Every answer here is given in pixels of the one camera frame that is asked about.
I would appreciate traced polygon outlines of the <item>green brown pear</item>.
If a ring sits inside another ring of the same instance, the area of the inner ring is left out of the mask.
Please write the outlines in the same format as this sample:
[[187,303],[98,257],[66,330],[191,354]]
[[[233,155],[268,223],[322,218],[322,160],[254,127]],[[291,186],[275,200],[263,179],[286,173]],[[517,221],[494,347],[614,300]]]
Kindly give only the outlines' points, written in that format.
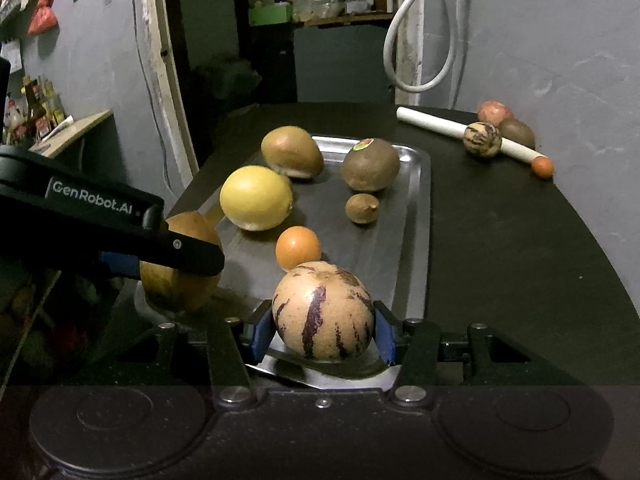
[[[180,212],[167,222],[172,232],[222,248],[213,225],[198,211]],[[193,256],[190,263],[195,264],[194,268],[184,270],[141,261],[140,280],[146,302],[152,309],[169,315],[201,309],[212,298],[220,281],[220,273],[202,274],[203,264],[208,262],[206,256]]]

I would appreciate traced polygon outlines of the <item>large striped pepino melon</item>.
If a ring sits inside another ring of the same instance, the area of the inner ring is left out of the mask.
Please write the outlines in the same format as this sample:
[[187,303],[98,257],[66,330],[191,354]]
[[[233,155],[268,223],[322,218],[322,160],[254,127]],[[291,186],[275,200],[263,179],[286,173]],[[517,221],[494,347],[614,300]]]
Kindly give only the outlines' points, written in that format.
[[273,292],[271,312],[285,347],[306,360],[358,358],[374,335],[374,305],[366,286],[324,261],[289,270]]

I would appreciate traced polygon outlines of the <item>yellow lemon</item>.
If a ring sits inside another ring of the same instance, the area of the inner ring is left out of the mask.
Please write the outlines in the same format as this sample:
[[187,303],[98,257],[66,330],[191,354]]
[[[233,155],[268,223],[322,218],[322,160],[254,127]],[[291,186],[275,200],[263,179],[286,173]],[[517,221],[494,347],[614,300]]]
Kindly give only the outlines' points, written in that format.
[[219,193],[224,215],[245,231],[267,231],[288,218],[294,205],[285,177],[257,165],[241,167],[224,181]]

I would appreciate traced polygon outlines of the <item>small brown kiwi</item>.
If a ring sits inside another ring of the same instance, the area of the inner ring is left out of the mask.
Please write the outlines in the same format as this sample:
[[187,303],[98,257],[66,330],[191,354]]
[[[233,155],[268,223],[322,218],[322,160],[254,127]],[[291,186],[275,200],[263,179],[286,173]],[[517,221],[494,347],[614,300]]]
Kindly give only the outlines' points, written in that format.
[[368,193],[354,194],[345,204],[345,214],[351,222],[369,224],[378,220],[380,202]]

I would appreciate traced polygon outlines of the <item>brown oval mango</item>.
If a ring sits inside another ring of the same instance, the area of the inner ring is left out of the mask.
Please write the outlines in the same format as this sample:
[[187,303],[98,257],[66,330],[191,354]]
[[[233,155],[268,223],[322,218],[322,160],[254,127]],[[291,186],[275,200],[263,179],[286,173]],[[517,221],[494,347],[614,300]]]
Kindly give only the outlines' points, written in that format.
[[262,158],[279,174],[311,179],[322,173],[322,154],[311,135],[297,126],[282,126],[267,133],[260,144]]

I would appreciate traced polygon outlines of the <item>brown round fruit with sticker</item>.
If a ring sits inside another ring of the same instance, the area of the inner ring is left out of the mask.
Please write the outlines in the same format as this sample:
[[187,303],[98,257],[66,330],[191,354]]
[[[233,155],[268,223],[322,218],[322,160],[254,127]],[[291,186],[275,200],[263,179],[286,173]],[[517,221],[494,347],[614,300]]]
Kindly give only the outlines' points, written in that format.
[[378,192],[388,188],[400,170],[396,148],[379,138],[357,142],[341,164],[341,175],[346,184],[358,192]]

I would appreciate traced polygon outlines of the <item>small striped pepino melon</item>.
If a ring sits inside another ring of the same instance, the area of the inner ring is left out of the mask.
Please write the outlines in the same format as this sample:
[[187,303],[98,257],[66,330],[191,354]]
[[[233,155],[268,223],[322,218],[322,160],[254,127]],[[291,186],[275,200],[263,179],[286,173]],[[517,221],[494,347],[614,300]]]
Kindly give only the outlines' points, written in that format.
[[464,129],[462,143],[473,155],[492,157],[502,147],[502,135],[499,129],[489,122],[472,122]]

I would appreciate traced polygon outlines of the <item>small orange red tangerine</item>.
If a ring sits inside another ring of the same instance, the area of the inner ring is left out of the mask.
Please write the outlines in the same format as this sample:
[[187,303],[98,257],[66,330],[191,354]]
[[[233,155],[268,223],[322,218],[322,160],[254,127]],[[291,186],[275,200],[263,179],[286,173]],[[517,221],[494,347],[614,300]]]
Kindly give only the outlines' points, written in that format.
[[530,162],[530,168],[532,168],[534,175],[541,179],[551,179],[554,175],[554,165],[548,157],[535,157]]

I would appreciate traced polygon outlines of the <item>wooden side counter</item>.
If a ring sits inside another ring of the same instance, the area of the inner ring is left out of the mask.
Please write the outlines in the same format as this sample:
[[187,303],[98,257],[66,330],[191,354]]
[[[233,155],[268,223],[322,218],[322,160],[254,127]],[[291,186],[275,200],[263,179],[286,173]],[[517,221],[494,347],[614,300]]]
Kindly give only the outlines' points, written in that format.
[[61,125],[57,126],[39,143],[32,146],[29,151],[47,158],[55,158],[74,142],[81,140],[89,130],[102,124],[112,115],[113,112],[111,110],[104,110],[80,119],[68,116]]

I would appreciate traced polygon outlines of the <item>bottles on counter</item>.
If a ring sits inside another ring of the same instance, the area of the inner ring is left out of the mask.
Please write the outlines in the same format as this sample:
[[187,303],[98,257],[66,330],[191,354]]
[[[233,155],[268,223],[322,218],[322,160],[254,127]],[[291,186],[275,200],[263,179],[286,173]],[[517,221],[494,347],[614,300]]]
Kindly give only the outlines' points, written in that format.
[[6,144],[31,148],[47,139],[55,129],[56,123],[44,105],[38,81],[25,76],[22,90],[25,98],[22,108],[17,106],[13,98],[9,98],[6,109]]

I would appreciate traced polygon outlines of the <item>red plastic bag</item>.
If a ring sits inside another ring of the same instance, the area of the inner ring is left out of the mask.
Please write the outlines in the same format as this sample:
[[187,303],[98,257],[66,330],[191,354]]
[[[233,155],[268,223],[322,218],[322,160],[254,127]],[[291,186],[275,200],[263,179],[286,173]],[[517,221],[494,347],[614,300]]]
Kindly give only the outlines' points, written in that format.
[[52,10],[53,3],[54,0],[38,0],[35,13],[27,27],[30,36],[44,34],[58,26],[58,19]]

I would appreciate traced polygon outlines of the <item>white plastic tube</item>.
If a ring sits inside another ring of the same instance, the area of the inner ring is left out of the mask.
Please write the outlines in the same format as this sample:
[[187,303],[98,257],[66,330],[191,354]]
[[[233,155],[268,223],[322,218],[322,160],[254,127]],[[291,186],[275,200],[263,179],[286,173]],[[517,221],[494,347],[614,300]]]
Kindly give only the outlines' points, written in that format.
[[[452,138],[459,139],[461,141],[464,129],[467,126],[460,124],[460,122],[454,122],[453,120],[418,112],[417,110],[412,110],[411,108],[403,106],[398,107],[396,110],[396,117],[401,122],[406,122],[407,124],[442,134],[443,136],[451,136]],[[530,164],[535,157],[542,156],[541,153],[532,150],[531,148],[526,148],[524,145],[505,139],[504,137],[502,137],[502,147],[499,152],[521,160],[522,162],[527,162],[528,164]]]

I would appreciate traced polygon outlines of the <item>brown kiwi at back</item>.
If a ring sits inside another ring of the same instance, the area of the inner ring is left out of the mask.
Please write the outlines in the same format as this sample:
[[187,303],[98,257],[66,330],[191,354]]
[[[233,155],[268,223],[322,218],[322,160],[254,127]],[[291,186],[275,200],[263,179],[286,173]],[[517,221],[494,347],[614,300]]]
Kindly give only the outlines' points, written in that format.
[[516,118],[506,118],[498,125],[501,135],[508,140],[526,146],[534,150],[536,148],[536,136],[532,128]]

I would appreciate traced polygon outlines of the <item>red apple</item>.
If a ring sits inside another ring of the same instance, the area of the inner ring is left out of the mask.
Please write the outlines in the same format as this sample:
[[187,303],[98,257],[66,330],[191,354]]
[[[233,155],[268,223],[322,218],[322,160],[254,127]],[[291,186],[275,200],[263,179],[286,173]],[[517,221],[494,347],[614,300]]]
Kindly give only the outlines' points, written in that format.
[[511,119],[514,114],[510,107],[499,101],[485,101],[480,104],[477,111],[477,118],[480,122],[498,127],[504,120]]

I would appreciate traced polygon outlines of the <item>green box on shelf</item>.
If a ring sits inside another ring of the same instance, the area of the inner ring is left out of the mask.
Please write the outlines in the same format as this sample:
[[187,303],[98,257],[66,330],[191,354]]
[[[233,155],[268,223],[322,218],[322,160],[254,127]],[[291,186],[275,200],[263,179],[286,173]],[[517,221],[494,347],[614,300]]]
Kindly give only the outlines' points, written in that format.
[[268,26],[289,23],[293,18],[293,6],[289,3],[255,6],[248,12],[250,26]]

